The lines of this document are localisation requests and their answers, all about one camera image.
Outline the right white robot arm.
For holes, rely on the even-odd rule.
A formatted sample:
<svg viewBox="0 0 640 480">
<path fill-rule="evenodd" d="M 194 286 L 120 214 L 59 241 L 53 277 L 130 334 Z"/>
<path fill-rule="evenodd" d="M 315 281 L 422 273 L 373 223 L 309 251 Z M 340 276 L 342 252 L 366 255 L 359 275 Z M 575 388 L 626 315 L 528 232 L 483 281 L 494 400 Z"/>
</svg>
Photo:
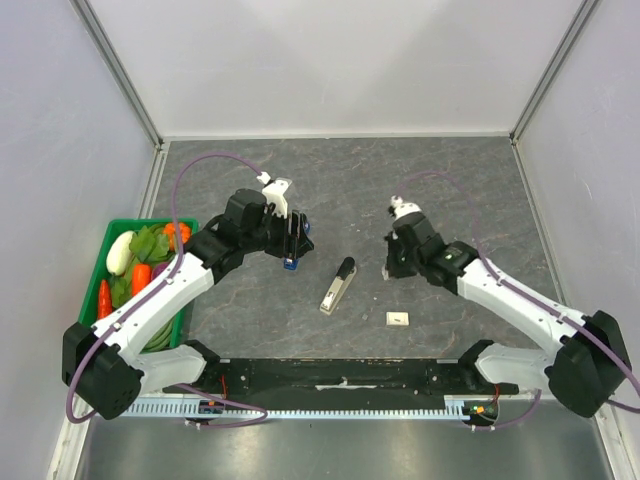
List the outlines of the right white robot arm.
<svg viewBox="0 0 640 480">
<path fill-rule="evenodd" d="M 467 392 L 508 383 L 550 392 L 571 412 L 589 418 L 610 402 L 632 365 L 617 320 L 587 315 L 536 292 L 461 241 L 445 242 L 414 203 L 397 199 L 385 240 L 385 278 L 421 276 L 493 312 L 535 343 L 533 349 L 477 342 L 458 368 Z"/>
</svg>

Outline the blue stapler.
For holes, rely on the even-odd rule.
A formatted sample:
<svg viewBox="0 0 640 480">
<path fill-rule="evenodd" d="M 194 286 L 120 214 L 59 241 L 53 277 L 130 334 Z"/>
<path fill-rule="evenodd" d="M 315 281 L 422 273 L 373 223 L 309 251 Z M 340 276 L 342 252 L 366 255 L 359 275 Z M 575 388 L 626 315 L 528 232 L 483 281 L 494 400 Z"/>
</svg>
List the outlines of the blue stapler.
<svg viewBox="0 0 640 480">
<path fill-rule="evenodd" d="M 305 234 L 308 234 L 311 230 L 311 225 L 308 221 L 303 223 L 303 231 Z M 295 271 L 298 267 L 299 260 L 298 259 L 284 259 L 283 266 L 286 270 Z"/>
</svg>

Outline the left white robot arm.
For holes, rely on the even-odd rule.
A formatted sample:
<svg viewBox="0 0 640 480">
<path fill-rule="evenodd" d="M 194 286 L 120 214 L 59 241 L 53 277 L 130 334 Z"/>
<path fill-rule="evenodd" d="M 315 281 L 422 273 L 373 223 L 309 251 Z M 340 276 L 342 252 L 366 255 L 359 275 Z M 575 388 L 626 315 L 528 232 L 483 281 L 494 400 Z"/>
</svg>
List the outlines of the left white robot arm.
<svg viewBox="0 0 640 480">
<path fill-rule="evenodd" d="M 145 353 L 151 337 L 186 305 L 240 267 L 246 256 L 264 252 L 294 262 L 313 250 L 307 218 L 289 208 L 290 182 L 270 181 L 261 191 L 239 189 L 225 211 L 187 242 L 185 252 L 123 306 L 93 326 L 76 323 L 63 336 L 62 379 L 69 400 L 80 397 L 110 420 L 141 394 L 179 384 L 207 393 L 220 369 L 200 342 Z"/>
</svg>

